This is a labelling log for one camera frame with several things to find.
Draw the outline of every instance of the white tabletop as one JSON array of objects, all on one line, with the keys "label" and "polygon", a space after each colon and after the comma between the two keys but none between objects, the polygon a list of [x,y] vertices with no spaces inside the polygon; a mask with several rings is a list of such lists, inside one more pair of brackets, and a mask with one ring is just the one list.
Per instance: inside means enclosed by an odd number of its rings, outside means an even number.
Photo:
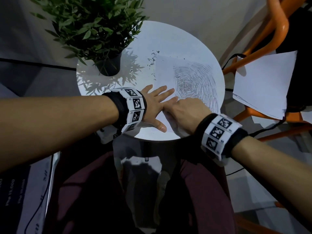
[{"label": "white tabletop", "polygon": [[[159,51],[162,56],[186,59],[212,67],[213,78],[216,82],[218,105],[224,100],[225,83],[221,67],[212,52],[193,35],[177,27],[155,22],[144,21],[141,33],[122,52],[120,72],[112,77],[99,73],[93,66],[93,61],[77,64],[77,83],[81,95],[101,95],[111,88],[134,87],[142,90],[149,84],[154,84],[156,64],[150,66],[148,59],[152,53]],[[174,132],[163,133],[141,123],[128,135],[147,141],[169,141],[180,139]]]}]

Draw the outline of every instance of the line drawing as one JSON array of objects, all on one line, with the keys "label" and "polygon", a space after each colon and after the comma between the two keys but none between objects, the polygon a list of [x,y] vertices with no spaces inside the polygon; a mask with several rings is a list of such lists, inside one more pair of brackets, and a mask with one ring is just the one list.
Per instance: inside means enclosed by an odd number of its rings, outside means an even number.
[{"label": "line drawing", "polygon": [[192,63],[188,66],[174,66],[176,93],[180,99],[199,98],[213,113],[218,113],[216,82],[210,66]]}]

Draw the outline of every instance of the pants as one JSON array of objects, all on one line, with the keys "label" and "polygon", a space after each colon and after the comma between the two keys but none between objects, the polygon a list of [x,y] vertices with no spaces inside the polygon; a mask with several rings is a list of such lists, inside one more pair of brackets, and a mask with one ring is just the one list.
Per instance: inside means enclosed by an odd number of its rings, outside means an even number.
[{"label": "pants", "polygon": [[[105,149],[95,147],[95,157],[103,154]],[[82,150],[67,158],[64,152],[59,161],[43,233],[142,233],[126,204],[113,153],[91,156],[83,166],[77,156]],[[177,164],[159,205],[157,234],[236,232],[227,187],[206,167],[185,159]]]}]

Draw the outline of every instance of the finger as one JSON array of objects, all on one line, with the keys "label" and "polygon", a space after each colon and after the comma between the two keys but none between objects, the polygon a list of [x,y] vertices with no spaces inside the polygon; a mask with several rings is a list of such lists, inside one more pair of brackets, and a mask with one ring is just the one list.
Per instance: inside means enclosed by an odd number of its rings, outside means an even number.
[{"label": "finger", "polygon": [[159,87],[158,89],[154,90],[153,92],[150,93],[150,95],[152,96],[157,96],[158,94],[160,94],[161,92],[165,91],[167,89],[167,86],[164,85],[164,86],[161,86]]},{"label": "finger", "polygon": [[153,85],[148,85],[144,89],[141,90],[143,93],[148,93],[153,88]]},{"label": "finger", "polygon": [[160,121],[158,121],[157,119],[154,119],[153,121],[150,122],[155,128],[157,128],[158,130],[162,131],[162,132],[166,132],[167,131],[167,127]]},{"label": "finger", "polygon": [[173,106],[174,104],[176,104],[178,100],[179,100],[179,97],[176,96],[176,97],[173,97],[172,99],[170,99],[170,100],[168,100],[168,101],[166,101],[166,102],[163,102],[163,103],[162,103],[163,108],[164,108],[166,111],[170,112],[172,106]]},{"label": "finger", "polygon": [[158,96],[157,96],[158,102],[164,101],[166,98],[168,98],[168,97],[169,97],[171,94],[173,94],[173,93],[174,93],[174,89],[170,89],[170,90],[168,90],[168,91],[166,91],[166,92],[164,92],[164,93],[158,95]]}]

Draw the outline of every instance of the left hand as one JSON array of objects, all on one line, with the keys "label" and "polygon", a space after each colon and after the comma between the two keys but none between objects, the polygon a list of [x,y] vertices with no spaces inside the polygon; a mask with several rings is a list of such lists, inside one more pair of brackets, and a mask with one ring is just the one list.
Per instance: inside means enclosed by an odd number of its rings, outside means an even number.
[{"label": "left hand", "polygon": [[143,117],[143,122],[152,124],[158,130],[162,132],[166,132],[167,131],[166,126],[162,122],[158,121],[156,117],[163,110],[164,103],[162,103],[162,101],[164,101],[171,94],[173,94],[174,89],[170,89],[161,94],[161,92],[167,89],[167,86],[162,86],[152,91],[151,93],[149,93],[149,91],[152,88],[153,88],[153,85],[148,85],[141,91],[141,93],[145,97],[146,104],[147,104],[147,109]]}]

